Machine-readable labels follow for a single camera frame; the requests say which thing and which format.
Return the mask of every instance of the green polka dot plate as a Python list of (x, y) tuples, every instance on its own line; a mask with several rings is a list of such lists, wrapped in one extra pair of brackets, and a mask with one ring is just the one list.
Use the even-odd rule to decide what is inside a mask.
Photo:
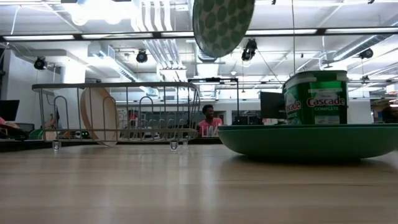
[(195, 0), (193, 33), (203, 53), (224, 57), (242, 41), (249, 28), (255, 0)]

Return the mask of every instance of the wooden table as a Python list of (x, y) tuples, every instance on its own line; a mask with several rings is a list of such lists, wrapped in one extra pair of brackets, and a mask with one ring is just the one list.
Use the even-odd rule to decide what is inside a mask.
[(396, 152), (338, 165), (253, 162), (222, 145), (10, 152), (0, 223), (396, 224), (397, 171)]

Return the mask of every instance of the wooden board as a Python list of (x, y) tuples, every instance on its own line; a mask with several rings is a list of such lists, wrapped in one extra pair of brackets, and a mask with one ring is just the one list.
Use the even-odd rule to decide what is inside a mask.
[[(81, 94), (80, 114), (86, 129), (116, 129), (119, 124), (119, 118), (116, 111), (116, 103), (110, 98), (109, 92), (105, 88), (91, 88), (91, 106), (90, 89), (87, 88)], [(116, 131), (89, 131), (90, 136), (105, 146), (114, 146), (117, 142), (107, 142), (106, 140), (116, 140), (118, 132)]]
[(395, 224), (398, 154), (267, 164), (222, 145), (63, 147), (0, 156), (0, 223)]

